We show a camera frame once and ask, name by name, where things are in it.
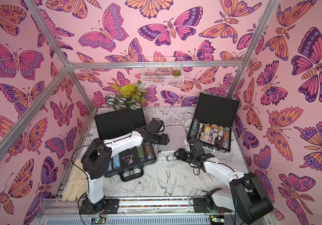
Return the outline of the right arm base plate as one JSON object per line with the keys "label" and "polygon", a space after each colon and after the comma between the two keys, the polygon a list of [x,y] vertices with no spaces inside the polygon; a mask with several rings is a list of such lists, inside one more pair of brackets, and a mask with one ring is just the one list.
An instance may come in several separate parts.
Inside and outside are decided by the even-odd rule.
{"label": "right arm base plate", "polygon": [[189,204],[194,208],[195,213],[232,212],[232,210],[216,206],[207,197],[191,197]]}

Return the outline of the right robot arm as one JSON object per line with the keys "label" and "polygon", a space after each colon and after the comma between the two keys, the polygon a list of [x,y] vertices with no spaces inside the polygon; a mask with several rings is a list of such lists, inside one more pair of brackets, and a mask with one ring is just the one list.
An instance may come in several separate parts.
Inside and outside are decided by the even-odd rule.
{"label": "right robot arm", "polygon": [[231,195],[217,190],[211,194],[211,203],[218,208],[234,211],[245,224],[250,225],[274,210],[269,195],[255,173],[243,173],[222,163],[214,154],[205,152],[199,139],[186,140],[185,148],[178,149],[174,156],[227,185]]}

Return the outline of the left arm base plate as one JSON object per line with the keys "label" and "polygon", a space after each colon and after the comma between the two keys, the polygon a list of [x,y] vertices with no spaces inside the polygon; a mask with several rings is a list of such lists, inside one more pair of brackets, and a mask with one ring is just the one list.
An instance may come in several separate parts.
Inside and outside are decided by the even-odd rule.
{"label": "left arm base plate", "polygon": [[79,211],[81,215],[117,214],[119,202],[119,199],[102,199],[98,203],[93,204],[88,199],[85,199]]}

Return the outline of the small silver poker case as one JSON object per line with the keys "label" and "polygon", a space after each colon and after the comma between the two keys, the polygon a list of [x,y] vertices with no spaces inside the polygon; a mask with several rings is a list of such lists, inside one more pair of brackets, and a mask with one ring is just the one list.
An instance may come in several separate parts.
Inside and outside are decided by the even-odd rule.
{"label": "small silver poker case", "polygon": [[174,153],[180,149],[186,147],[186,130],[183,125],[167,126],[165,127],[164,134],[169,136],[169,143],[167,145],[158,145],[158,154],[161,160],[168,162],[177,161],[177,157]]}

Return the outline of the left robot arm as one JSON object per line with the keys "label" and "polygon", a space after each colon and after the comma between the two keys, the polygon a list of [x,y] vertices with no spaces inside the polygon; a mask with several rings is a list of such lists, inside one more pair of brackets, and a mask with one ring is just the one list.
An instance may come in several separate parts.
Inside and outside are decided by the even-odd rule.
{"label": "left robot arm", "polygon": [[83,170],[87,175],[87,200],[93,205],[104,201],[103,178],[115,155],[141,146],[143,142],[167,145],[169,136],[164,130],[163,121],[152,119],[149,124],[136,128],[124,136],[105,141],[97,138],[96,143],[88,147],[81,159]]}

